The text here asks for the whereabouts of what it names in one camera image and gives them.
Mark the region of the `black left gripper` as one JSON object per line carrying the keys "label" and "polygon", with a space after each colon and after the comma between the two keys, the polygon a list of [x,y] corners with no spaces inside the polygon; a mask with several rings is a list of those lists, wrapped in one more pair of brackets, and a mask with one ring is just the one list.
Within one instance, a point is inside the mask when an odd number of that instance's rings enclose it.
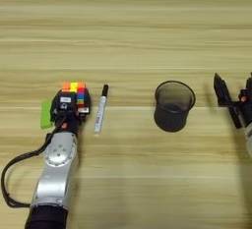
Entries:
{"label": "black left gripper", "polygon": [[92,107],[92,99],[89,90],[85,89],[84,103],[86,108],[80,108],[74,111],[59,111],[57,113],[57,99],[60,91],[56,93],[51,102],[50,122],[55,124],[57,133],[71,133],[77,136],[80,127],[86,122],[87,116],[90,114]]}

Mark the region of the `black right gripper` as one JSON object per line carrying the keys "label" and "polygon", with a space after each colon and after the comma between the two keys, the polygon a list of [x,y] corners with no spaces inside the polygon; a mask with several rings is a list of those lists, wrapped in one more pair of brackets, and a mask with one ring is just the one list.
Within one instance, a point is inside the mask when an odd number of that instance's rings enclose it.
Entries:
{"label": "black right gripper", "polygon": [[246,82],[246,89],[242,89],[238,100],[233,101],[225,81],[219,74],[214,76],[214,90],[218,98],[218,105],[226,107],[236,129],[246,128],[252,123],[252,100],[248,90],[252,90],[252,72]]}

